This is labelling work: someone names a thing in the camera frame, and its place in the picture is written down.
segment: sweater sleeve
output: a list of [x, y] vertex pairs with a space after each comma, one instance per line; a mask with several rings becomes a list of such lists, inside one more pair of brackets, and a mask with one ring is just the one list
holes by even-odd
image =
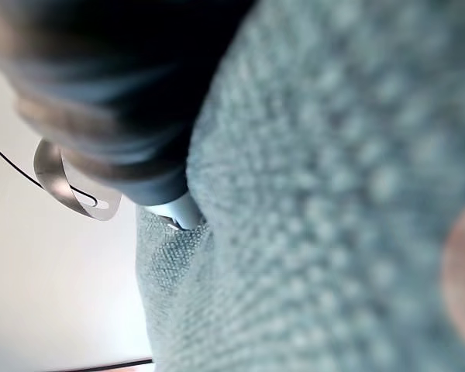
[[191, 128], [252, 0], [0, 0], [19, 114], [141, 205], [187, 191]]

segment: black cable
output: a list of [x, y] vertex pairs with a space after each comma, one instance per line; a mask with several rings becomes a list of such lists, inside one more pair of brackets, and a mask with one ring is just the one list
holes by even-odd
[[[39, 188], [41, 188], [42, 190], [44, 190], [43, 186], [37, 181], [35, 180], [34, 178], [32, 178], [31, 176], [29, 176], [24, 170], [22, 170], [21, 168], [19, 168], [17, 165], [15, 165], [2, 151], [0, 151], [0, 157], [5, 160], [7, 162], [7, 164], [9, 164], [12, 168], [14, 168], [16, 171], [18, 171], [23, 177], [25, 177], [26, 179], [28, 179], [31, 183], [35, 184], [36, 186], [38, 186]], [[94, 196], [91, 196], [89, 194], [87, 194], [86, 192], [84, 191], [81, 191], [79, 190], [78, 188], [75, 188], [74, 186], [71, 186], [71, 189], [73, 191], [76, 191], [78, 192], [79, 194], [81, 195], [84, 195], [86, 198], [90, 198], [92, 201], [93, 201], [93, 206], [96, 207], [98, 205], [98, 200], [94, 197]]]
[[144, 359], [144, 360], [137, 360], [135, 362], [113, 364], [111, 366], [103, 366], [103, 367], [84, 368], [81, 370], [58, 370], [54, 372], [102, 372], [102, 371], [118, 370], [119, 368], [142, 366], [144, 364], [153, 364], [153, 359], [149, 358], [149, 359]]

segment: white wall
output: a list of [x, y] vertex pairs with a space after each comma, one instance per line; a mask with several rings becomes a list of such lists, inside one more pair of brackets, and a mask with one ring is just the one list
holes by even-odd
[[[33, 174], [39, 137], [12, 105], [0, 76], [0, 148]], [[124, 201], [112, 221], [91, 221], [0, 159], [0, 372], [151, 354], [134, 273], [134, 214]]]

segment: dark blue sleeve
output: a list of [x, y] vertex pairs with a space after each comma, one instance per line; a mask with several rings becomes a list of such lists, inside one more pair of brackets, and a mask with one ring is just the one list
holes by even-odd
[[0, 0], [20, 115], [141, 205], [187, 190], [191, 129], [253, 0]]

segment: knit fabric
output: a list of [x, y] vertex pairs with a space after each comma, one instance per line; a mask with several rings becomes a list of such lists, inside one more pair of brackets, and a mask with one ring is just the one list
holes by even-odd
[[465, 0], [264, 0], [195, 129], [207, 225], [139, 211], [163, 372], [465, 371], [445, 239], [465, 208]]

